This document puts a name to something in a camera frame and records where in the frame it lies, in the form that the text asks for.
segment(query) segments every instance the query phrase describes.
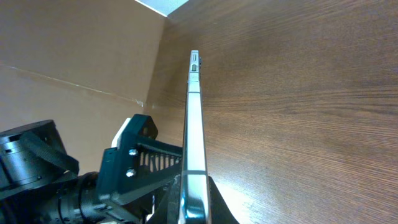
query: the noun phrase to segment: cardboard box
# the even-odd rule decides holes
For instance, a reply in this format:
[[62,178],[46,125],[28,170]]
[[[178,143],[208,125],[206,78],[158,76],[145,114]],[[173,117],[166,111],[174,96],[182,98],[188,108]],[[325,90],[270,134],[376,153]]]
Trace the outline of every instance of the cardboard box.
[[147,98],[164,17],[132,0],[0,2],[0,131],[54,119],[80,173]]

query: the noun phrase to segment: screw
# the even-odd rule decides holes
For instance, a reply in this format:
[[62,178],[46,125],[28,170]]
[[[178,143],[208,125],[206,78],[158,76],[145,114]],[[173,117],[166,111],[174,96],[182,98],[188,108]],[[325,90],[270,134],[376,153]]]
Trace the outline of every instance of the screw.
[[130,149],[130,150],[129,150],[129,155],[130,155],[130,156],[136,156],[137,154],[138,154],[137,149]]
[[136,174],[136,171],[134,169],[128,169],[126,172],[127,177],[132,177]]

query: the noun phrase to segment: wooden surface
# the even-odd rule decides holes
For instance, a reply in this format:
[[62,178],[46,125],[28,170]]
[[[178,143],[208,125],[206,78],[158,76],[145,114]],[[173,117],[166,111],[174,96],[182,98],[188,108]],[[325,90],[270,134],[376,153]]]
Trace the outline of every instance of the wooden surface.
[[398,1],[189,1],[145,109],[173,144],[192,49],[209,172],[241,223],[398,222]]

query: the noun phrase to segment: brown wooden panel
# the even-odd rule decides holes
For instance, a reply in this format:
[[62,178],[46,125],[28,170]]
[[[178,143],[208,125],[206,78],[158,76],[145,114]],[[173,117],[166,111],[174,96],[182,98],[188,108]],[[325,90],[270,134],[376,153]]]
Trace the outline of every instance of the brown wooden panel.
[[146,106],[174,144],[192,49],[208,167],[239,221],[397,223],[397,1],[189,1]]

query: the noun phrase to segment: wood grain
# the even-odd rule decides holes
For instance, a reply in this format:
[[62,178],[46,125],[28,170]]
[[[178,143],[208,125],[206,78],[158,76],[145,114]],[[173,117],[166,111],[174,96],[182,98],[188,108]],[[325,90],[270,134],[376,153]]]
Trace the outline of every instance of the wood grain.
[[208,167],[241,223],[397,223],[398,2],[189,1],[165,24],[145,112],[182,143],[203,59]]

